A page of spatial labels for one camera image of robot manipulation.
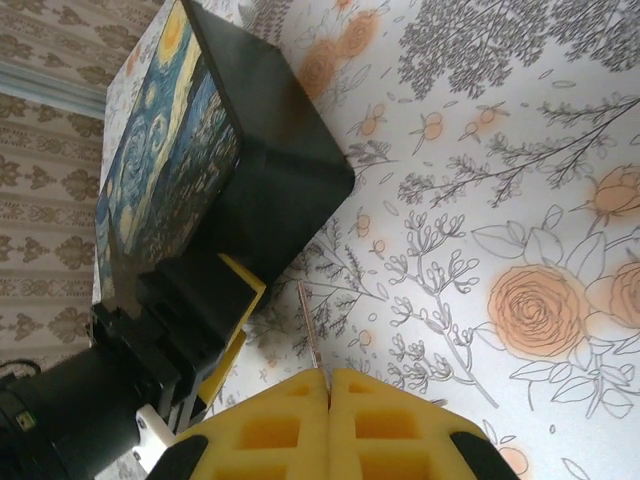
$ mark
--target botanical drawing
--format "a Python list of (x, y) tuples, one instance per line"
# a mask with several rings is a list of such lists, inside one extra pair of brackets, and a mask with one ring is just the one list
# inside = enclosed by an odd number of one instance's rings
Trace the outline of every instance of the botanical drawing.
[(516, 435), (503, 435), (499, 437), (493, 425), (484, 419), (482, 420), (482, 431), (500, 455), (502, 455), (502, 458), (509, 464), (511, 470), (520, 478), (527, 478), (523, 477), (523, 475), (530, 471), (529, 459), (520, 448), (514, 445), (514, 441), (517, 440), (518, 437)]
[(494, 105), (478, 105), (476, 108), (482, 112), (480, 117), (476, 121), (467, 124), (464, 133), (458, 138), (458, 141), (461, 142), (471, 137), (477, 143), (482, 143), (478, 133), (482, 127), (491, 125), (498, 117), (509, 117), (511, 115), (504, 108), (501, 108), (504, 104), (505, 102), (503, 101)]
[(591, 480), (591, 477), (582, 469), (580, 465), (569, 458), (563, 458), (562, 464), (567, 472), (576, 480)]
[(569, 61), (589, 56), (613, 72), (633, 68), (640, 56), (637, 0), (560, 0), (551, 9), (549, 34), (570, 45)]
[(580, 124), (587, 130), (578, 135), (562, 138), (547, 138), (544, 142), (529, 142), (517, 145), (509, 141), (503, 133), (496, 134), (489, 142), (487, 157), (500, 157), (502, 165), (495, 168), (488, 162), (476, 161), (468, 155), (451, 157), (447, 168), (451, 177), (443, 177), (438, 182), (433, 175), (410, 173), (400, 184), (398, 199), (408, 205), (420, 204), (425, 192), (433, 192), (432, 207), (455, 201), (465, 196), (467, 186), (473, 187), (485, 180), (494, 182), (492, 207), (521, 195), (520, 187), (525, 175), (533, 172), (546, 176), (552, 189), (565, 186), (573, 180), (580, 180), (593, 173), (589, 163), (591, 156), (604, 160), (608, 148), (617, 145), (617, 140), (608, 132), (612, 124), (640, 104), (640, 96), (613, 93), (596, 106), (586, 105), (575, 108), (569, 103), (552, 107), (545, 102), (538, 110), (548, 120), (547, 126), (559, 123), (563, 128)]
[[(389, 158), (390, 150), (391, 144), (389, 142), (379, 140), (367, 140), (366, 143), (353, 143), (349, 145), (347, 158), (356, 172), (355, 184), (351, 195), (358, 193), (360, 189), (367, 184), (367, 179), (364, 175), (367, 170), (399, 161)], [(380, 180), (380, 183), (385, 183), (392, 175), (393, 172), (387, 174), (387, 176)]]
[(452, 92), (478, 98), (504, 84), (511, 59), (525, 67), (542, 55), (547, 1), (423, 0), (400, 40), (398, 69), (420, 100), (448, 73)]
[(356, 132), (356, 135), (364, 135), (368, 137), (369, 135), (373, 135), (373, 133), (378, 128), (380, 123), (386, 123), (387, 119), (384, 118), (384, 104), (379, 103), (373, 110), (371, 109), (371, 104), (367, 107), (367, 113), (364, 116), (364, 120), (356, 123), (353, 127), (349, 129), (347, 135), (351, 132)]
[(278, 45), (293, 0), (253, 0), (238, 5), (242, 26), (254, 35)]
[(309, 26), (295, 40), (298, 48), (307, 50), (298, 80), (321, 113), (342, 106), (347, 93), (360, 86), (371, 70), (370, 64), (355, 73), (352, 67), (375, 38), (389, 0), (374, 9), (359, 8), (358, 2), (349, 8), (327, 8), (318, 25)]
[(448, 76), (451, 91), (478, 98), (500, 87), (518, 60), (530, 67), (550, 38), (570, 45), (570, 62), (589, 56), (611, 71), (640, 58), (637, 0), (423, 0), (405, 27), (398, 69), (420, 100)]
[[(640, 213), (640, 203), (633, 208)], [(583, 403), (587, 418), (599, 407), (623, 418), (640, 396), (632, 384), (636, 367), (624, 363), (625, 355), (640, 352), (640, 261), (629, 248), (640, 230), (634, 226), (609, 240), (592, 227), (569, 249), (553, 231), (563, 218), (563, 209), (553, 205), (540, 226), (527, 230), (509, 221), (472, 232), (488, 253), (524, 260), (493, 285), (490, 321), (475, 333), (491, 347), (529, 360), (510, 378), (528, 382), (532, 409), (534, 383), (547, 383), (552, 402)], [(607, 253), (623, 247), (628, 263), (605, 275), (611, 270)]]
[(392, 320), (391, 325), (400, 327), (409, 320), (423, 323), (428, 330), (443, 339), (453, 361), (439, 353), (434, 353), (433, 358), (430, 358), (431, 354), (425, 349), (423, 340), (407, 345), (403, 335), (398, 333), (393, 337), (395, 349), (389, 350), (396, 363), (389, 363), (388, 373), (397, 377), (393, 382), (397, 387), (408, 387), (422, 394), (427, 392), (430, 382), (453, 380), (462, 385), (474, 386), (497, 408), (498, 404), (473, 373), (471, 344), (474, 331), (455, 323), (451, 306), (443, 300), (443, 294), (451, 289), (467, 294), (478, 283), (477, 277), (468, 276), (478, 266), (478, 259), (463, 260), (461, 251), (455, 250), (446, 267), (432, 260), (437, 257), (432, 254), (443, 244), (466, 235), (461, 230), (463, 222), (463, 215), (449, 218), (445, 214), (436, 218), (432, 226), (427, 224), (426, 213), (417, 214), (412, 211), (404, 223), (408, 230), (406, 255), (391, 256), (385, 263), (385, 268), (397, 275), (389, 280), (391, 285), (411, 282), (424, 293), (425, 300), (435, 307), (430, 313), (427, 308), (419, 308), (415, 299), (396, 296), (392, 311), (398, 318)]
[(421, 128), (409, 133), (409, 135), (420, 135), (412, 155), (418, 153), (425, 140), (427, 142), (435, 140), (442, 133), (442, 115), (439, 112), (432, 112), (427, 116), (420, 114), (420, 120)]
[[(381, 284), (370, 288), (369, 277), (353, 249), (343, 242), (342, 229), (335, 218), (330, 219), (274, 285), (278, 298), (298, 280), (304, 281), (316, 334), (322, 339), (332, 333), (336, 338), (345, 333), (348, 317), (362, 299), (386, 301), (389, 298)], [(302, 310), (295, 314), (299, 338), (293, 349), (302, 355), (308, 347)]]

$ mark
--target branch illustration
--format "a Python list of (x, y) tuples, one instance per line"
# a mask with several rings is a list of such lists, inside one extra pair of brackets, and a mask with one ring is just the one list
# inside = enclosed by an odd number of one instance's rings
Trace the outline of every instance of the branch illustration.
[[(313, 278), (316, 274), (324, 279), (316, 280)], [(342, 245), (340, 224), (332, 218), (291, 263), (278, 284), (284, 289), (291, 283), (303, 280), (307, 297), (311, 299), (310, 313), (316, 334), (326, 339), (333, 332), (337, 338), (344, 333), (349, 314), (361, 298), (383, 302), (389, 298), (381, 284), (377, 285), (378, 294), (369, 290), (364, 284), (366, 275), (353, 249), (349, 245)], [(308, 347), (301, 309), (296, 314), (296, 320), (302, 336), (294, 343), (294, 351), (300, 356)]]
[(549, 34), (560, 45), (570, 44), (565, 56), (571, 62), (588, 55), (611, 71), (629, 70), (640, 52), (637, 9), (635, 0), (562, 0), (551, 11)]
[(238, 12), (246, 30), (277, 45), (292, 3), (293, 0), (254, 0), (251, 5), (238, 5)]
[[(588, 150), (595, 149), (599, 158), (606, 158), (607, 147), (616, 143), (605, 131), (638, 104), (640, 97), (621, 97), (618, 94), (612, 95), (611, 100), (605, 99), (600, 106), (587, 105), (580, 110), (573, 109), (570, 104), (561, 104), (557, 109), (545, 104), (539, 110), (549, 118), (550, 123), (560, 122), (565, 127), (571, 127), (578, 121), (585, 121), (591, 123), (592, 128), (577, 137), (547, 139), (545, 142), (523, 143), (520, 146), (511, 144), (504, 134), (498, 133), (489, 142), (487, 156), (500, 156), (504, 168), (491, 171), (488, 163), (478, 166), (475, 160), (466, 155), (451, 157), (447, 168), (454, 171), (452, 179), (443, 177), (442, 182), (437, 183), (433, 175), (410, 173), (400, 184), (398, 199), (408, 205), (419, 204), (422, 203), (425, 192), (433, 191), (434, 198), (430, 201), (433, 208), (442, 202), (448, 203), (464, 196), (468, 184), (478, 186), (485, 180), (492, 179), (497, 184), (493, 187), (494, 195), (489, 204), (495, 208), (508, 199), (519, 196), (524, 175), (534, 171), (546, 174), (552, 189), (560, 188), (593, 171), (593, 167), (587, 162)], [(560, 154), (566, 156), (556, 164), (549, 162)]]
[(543, 52), (547, 2), (498, 0), (423, 1), (400, 45), (402, 82), (423, 100), (435, 81), (451, 71), (452, 92), (478, 98), (488, 86), (500, 86), (516, 58), (526, 67)]
[(398, 160), (391, 160), (388, 157), (391, 150), (391, 144), (378, 140), (368, 140), (366, 143), (354, 143), (349, 145), (347, 158), (351, 162), (353, 169), (356, 171), (355, 185), (352, 195), (357, 193), (360, 188), (367, 184), (364, 172), (371, 167), (395, 163)]
[[(447, 240), (465, 236), (465, 233), (460, 230), (464, 216), (449, 219), (447, 215), (443, 215), (435, 220), (433, 228), (426, 224), (426, 219), (426, 213), (421, 215), (416, 215), (415, 212), (410, 213), (405, 221), (405, 226), (409, 230), (407, 255), (390, 257), (390, 261), (385, 263), (385, 268), (398, 275), (397, 278), (389, 280), (391, 285), (407, 280), (416, 284), (435, 303), (436, 308), (429, 314), (425, 308), (418, 311), (409, 298), (395, 297), (396, 305), (391, 310), (399, 316), (399, 319), (393, 320), (391, 325), (397, 327), (410, 319), (424, 323), (432, 332), (444, 339), (449, 352), (455, 359), (455, 366), (437, 353), (434, 354), (433, 361), (428, 359), (422, 341), (406, 346), (402, 335), (398, 334), (393, 340), (397, 350), (390, 350), (390, 353), (398, 362), (402, 362), (407, 357), (413, 365), (405, 364), (400, 368), (390, 363), (388, 373), (398, 377), (394, 382), (395, 385), (405, 387), (406, 380), (410, 379), (412, 382), (408, 384), (409, 388), (419, 389), (421, 393), (427, 391), (429, 381), (454, 380), (463, 385), (475, 386), (487, 401), (497, 408), (498, 404), (472, 372), (473, 329), (462, 329), (454, 323), (449, 304), (442, 300), (442, 294), (451, 286), (462, 294), (470, 292), (471, 286), (478, 283), (478, 278), (466, 277), (469, 271), (478, 266), (478, 260), (462, 260), (461, 251), (456, 250), (451, 255), (446, 269), (437, 262), (432, 262), (430, 266), (425, 265), (425, 257)], [(415, 259), (415, 269), (409, 267), (408, 257)], [(462, 375), (456, 374), (456, 370), (461, 370)]]

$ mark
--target floral wallpaper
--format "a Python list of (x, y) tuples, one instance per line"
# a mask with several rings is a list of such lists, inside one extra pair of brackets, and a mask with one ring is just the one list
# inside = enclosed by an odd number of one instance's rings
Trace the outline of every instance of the floral wallpaper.
[[(640, 476), (638, 2), (206, 6), (280, 47), (357, 180), (213, 411), (311, 366), (303, 280), (330, 368), (446, 399), (523, 480)], [(103, 172), (148, 61), (109, 88)]]
[(2, 0), (0, 61), (104, 93), (162, 3)]
[(88, 344), (103, 122), (0, 95), (0, 350)]

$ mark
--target rose illustration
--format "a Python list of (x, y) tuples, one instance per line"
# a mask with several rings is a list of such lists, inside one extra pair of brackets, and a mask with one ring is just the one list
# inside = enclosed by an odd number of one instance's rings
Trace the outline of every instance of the rose illustration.
[(374, 11), (366, 11), (359, 13), (338, 41), (340, 44), (340, 55), (343, 57), (355, 57), (361, 53), (376, 32), (378, 25), (378, 16)]
[(329, 39), (320, 40), (307, 52), (298, 80), (311, 100), (327, 89), (336, 70), (337, 47)]
[(622, 266), (587, 289), (587, 299), (625, 327), (640, 328), (640, 262)]
[(598, 184), (592, 203), (601, 217), (640, 211), (640, 166), (613, 170)]
[(571, 273), (542, 265), (514, 267), (491, 290), (489, 317), (513, 353), (554, 357), (583, 337), (585, 288)]

